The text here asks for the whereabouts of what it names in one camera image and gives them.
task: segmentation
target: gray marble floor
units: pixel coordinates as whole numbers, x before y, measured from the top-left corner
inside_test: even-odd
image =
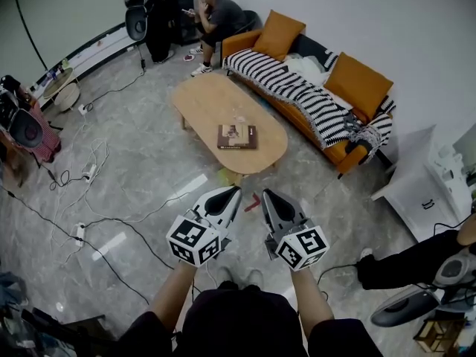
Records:
[[[142,219],[200,177],[204,183],[191,194],[134,224],[151,247],[174,264],[165,234],[175,217],[201,194],[222,185],[218,175],[221,167],[193,131],[181,129],[170,102],[173,89],[189,78],[199,61],[184,62],[187,48],[178,48],[169,62],[153,65],[145,47],[142,52],[147,58],[145,76],[124,91],[98,100],[86,119],[77,110],[67,114],[59,114],[54,108],[48,110],[54,123],[65,127],[61,132],[63,151],[48,166],[57,175],[71,168],[72,178],[80,176],[91,146],[97,147],[90,161],[95,157],[97,164],[104,164],[89,190],[86,182],[77,181],[51,192],[46,171],[31,165],[30,178],[15,192],[44,216],[56,217],[57,223],[72,231],[74,224],[89,223],[102,216]],[[140,72],[137,50],[123,54],[81,81],[80,103],[86,104],[109,89],[119,89]],[[412,245],[413,239],[389,205],[370,200],[370,194],[386,183],[379,160],[337,180],[338,173],[331,163],[271,107],[251,94],[285,127],[289,149],[277,169],[243,180],[242,207],[231,226],[233,242],[217,261],[210,263],[211,274],[226,265],[244,278],[252,268],[259,268],[265,275],[266,289],[284,294],[293,302],[287,268],[279,260],[270,261],[263,246],[266,230],[261,209],[243,211],[253,202],[253,192],[259,194],[264,187],[299,199],[306,213],[323,228],[332,247],[312,267],[316,277],[326,268],[354,263],[363,247],[370,246],[377,257],[384,257]],[[105,160],[106,145],[109,157]],[[145,310],[144,301],[121,284],[101,259],[94,260],[94,252],[88,246],[66,262],[68,255],[77,250],[74,241],[64,243],[66,238],[59,231],[51,240],[52,226],[4,193],[0,194],[0,217],[1,269],[26,280],[31,305],[62,322],[105,314],[117,335]],[[147,298],[151,299],[164,282],[167,268],[130,228],[103,222],[88,228],[86,238],[97,248],[114,239],[117,244],[106,256],[121,277]],[[213,287],[204,268],[197,275],[196,285],[200,289]],[[372,311],[393,292],[364,291],[352,268],[325,275],[321,288],[329,293],[336,317],[361,319],[385,356],[422,354],[412,340],[420,321],[393,329],[370,323]]]

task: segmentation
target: black and white striped blanket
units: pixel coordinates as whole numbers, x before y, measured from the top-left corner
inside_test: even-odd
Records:
[[[323,56],[325,59],[318,60],[329,71],[337,61],[338,54],[325,51]],[[307,82],[270,56],[245,49],[224,58],[223,68],[251,81],[271,96],[296,106],[309,121],[323,149],[349,139],[366,128],[352,112],[339,106],[325,88]],[[392,122],[388,114],[394,109],[394,101],[386,97],[376,117],[368,125],[375,129],[372,133],[377,138],[373,139],[372,145],[377,149],[388,143]],[[349,115],[352,115],[352,122],[357,123],[357,126],[347,125]]]

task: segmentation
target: pillow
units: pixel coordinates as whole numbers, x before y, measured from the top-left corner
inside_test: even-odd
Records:
[[[369,123],[393,82],[341,53],[324,87],[341,97],[365,115]]]
[[[292,43],[305,27],[306,24],[272,10],[253,50],[283,61]]]

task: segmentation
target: white cabinet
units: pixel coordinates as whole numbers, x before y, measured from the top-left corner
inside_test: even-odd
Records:
[[[446,151],[441,157],[429,135],[401,158],[390,183],[372,195],[374,201],[388,200],[418,242],[433,236],[436,223],[454,226],[471,212],[463,163],[451,147]],[[438,225],[436,232],[445,230]]]

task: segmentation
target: chair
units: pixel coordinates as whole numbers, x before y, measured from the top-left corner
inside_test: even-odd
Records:
[[[233,34],[233,36],[253,30],[254,26],[256,25],[258,21],[258,13],[254,12],[253,10],[244,10],[243,12],[245,13],[245,16],[246,16],[246,25],[240,28],[239,30],[237,30]],[[223,46],[220,46],[220,65],[222,63],[223,63]]]

